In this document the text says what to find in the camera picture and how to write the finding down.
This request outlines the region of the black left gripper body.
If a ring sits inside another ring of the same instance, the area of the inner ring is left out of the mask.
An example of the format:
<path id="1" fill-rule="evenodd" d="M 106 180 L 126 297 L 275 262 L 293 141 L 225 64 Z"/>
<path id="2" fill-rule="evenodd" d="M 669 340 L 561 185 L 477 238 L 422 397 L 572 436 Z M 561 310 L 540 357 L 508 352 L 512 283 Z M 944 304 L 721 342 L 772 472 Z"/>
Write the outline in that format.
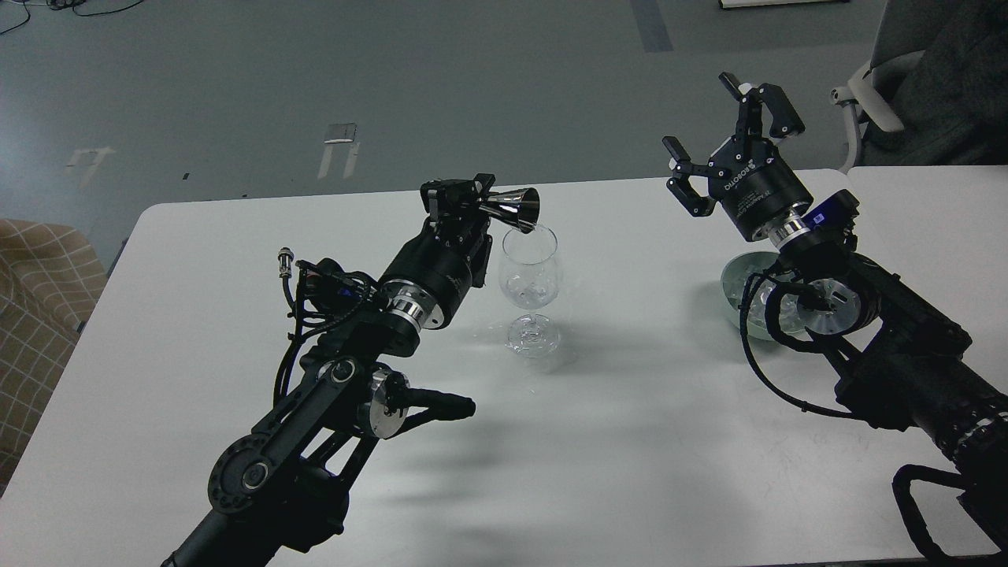
<path id="1" fill-rule="evenodd" d="M 446 327 L 469 290 L 485 284 L 493 244 L 490 223 L 483 213 L 425 223 L 421 233 L 401 247 L 379 284 L 385 290 L 393 281 L 421 288 L 435 304 L 424 327 Z"/>

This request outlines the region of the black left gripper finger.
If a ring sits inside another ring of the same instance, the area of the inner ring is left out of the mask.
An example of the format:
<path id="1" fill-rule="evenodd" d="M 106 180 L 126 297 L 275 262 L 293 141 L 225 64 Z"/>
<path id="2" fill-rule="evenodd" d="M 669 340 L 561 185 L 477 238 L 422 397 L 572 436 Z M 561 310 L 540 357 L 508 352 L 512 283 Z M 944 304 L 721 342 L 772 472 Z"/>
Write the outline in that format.
<path id="1" fill-rule="evenodd" d="M 489 216 L 480 205 L 489 196 L 496 176 L 475 175 L 471 180 L 431 180 L 419 187 L 428 212 L 421 235 L 442 237 L 485 237 Z"/>

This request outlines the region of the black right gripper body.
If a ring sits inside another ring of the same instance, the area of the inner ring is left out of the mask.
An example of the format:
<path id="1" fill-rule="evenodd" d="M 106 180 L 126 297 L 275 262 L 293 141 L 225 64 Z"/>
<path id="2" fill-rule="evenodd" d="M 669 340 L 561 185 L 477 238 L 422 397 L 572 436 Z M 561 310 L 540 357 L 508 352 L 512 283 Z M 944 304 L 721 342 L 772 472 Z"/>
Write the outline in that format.
<path id="1" fill-rule="evenodd" d="M 710 155 L 709 163 L 724 175 L 708 179 L 710 197 L 728 214 L 748 242 L 766 238 L 764 226 L 791 209 L 802 214 L 813 197 L 769 139 L 752 140 L 744 157 L 733 136 Z"/>

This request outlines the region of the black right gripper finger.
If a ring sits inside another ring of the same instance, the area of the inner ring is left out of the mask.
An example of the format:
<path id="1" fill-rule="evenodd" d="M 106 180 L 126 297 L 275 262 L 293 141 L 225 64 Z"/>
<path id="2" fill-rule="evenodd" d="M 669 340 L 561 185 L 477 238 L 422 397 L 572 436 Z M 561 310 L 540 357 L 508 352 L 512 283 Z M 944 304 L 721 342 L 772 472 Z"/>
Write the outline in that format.
<path id="1" fill-rule="evenodd" d="M 708 177 L 708 179 L 724 180 L 728 177 L 728 169 L 720 168 L 716 165 L 694 164 L 690 154 L 684 149 L 683 144 L 674 136 L 663 136 L 662 144 L 669 151 L 671 162 L 671 176 L 666 182 L 667 189 L 677 201 L 692 217 L 708 217 L 712 215 L 717 200 L 710 196 L 701 196 L 692 187 L 690 178 L 692 176 Z"/>
<path id="2" fill-rule="evenodd" d="M 806 125 L 784 90 L 771 83 L 753 86 L 730 72 L 717 78 L 739 103 L 732 136 L 736 154 L 753 154 L 757 143 L 774 143 L 806 132 Z"/>

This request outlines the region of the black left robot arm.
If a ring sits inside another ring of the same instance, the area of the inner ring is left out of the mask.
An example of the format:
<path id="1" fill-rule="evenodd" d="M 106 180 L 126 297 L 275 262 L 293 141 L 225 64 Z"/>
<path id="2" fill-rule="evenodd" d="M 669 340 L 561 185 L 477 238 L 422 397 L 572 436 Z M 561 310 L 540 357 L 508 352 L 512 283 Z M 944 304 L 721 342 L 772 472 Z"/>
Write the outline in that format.
<path id="1" fill-rule="evenodd" d="M 532 228 L 539 196 L 507 195 L 495 177 L 422 184 L 426 220 L 380 279 L 338 262 L 296 261 L 280 280 L 295 330 L 278 367 L 272 409 L 213 464 L 212 509 L 167 566 L 264 566 L 282 548 L 305 553 L 342 534 L 355 484 L 376 445 L 429 422 L 474 416 L 470 398 L 411 387 L 383 355 L 409 358 L 424 329 L 449 325 L 485 284 L 493 217 Z"/>

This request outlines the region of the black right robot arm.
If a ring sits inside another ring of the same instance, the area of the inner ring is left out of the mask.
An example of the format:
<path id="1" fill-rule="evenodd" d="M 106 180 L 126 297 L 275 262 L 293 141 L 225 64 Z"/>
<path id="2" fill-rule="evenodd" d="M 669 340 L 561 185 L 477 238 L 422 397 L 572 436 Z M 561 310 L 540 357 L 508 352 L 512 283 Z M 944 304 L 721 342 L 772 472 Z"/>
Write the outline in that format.
<path id="1" fill-rule="evenodd" d="M 813 196 L 779 154 L 778 141 L 803 133 L 784 90 L 749 85 L 721 72 L 735 99 L 734 132 L 703 164 L 680 140 L 666 136 L 667 189 L 694 217 L 721 206 L 748 242 L 767 239 L 777 256 L 745 277 L 737 320 L 751 369 L 773 394 L 804 413 L 864 422 L 873 428 L 921 428 L 954 471 L 907 464 L 891 488 L 908 536 L 936 566 L 967 566 L 936 544 L 915 502 L 915 481 L 958 489 L 958 502 L 998 548 L 975 557 L 1006 564 L 1006 396 L 965 365 L 969 333 L 907 287 L 900 276 L 857 251 L 859 201 L 848 190 L 814 204 Z M 770 284 L 764 325 L 771 339 L 795 352 L 824 356 L 838 374 L 841 409 L 792 396 L 760 369 L 749 339 L 749 316 Z"/>

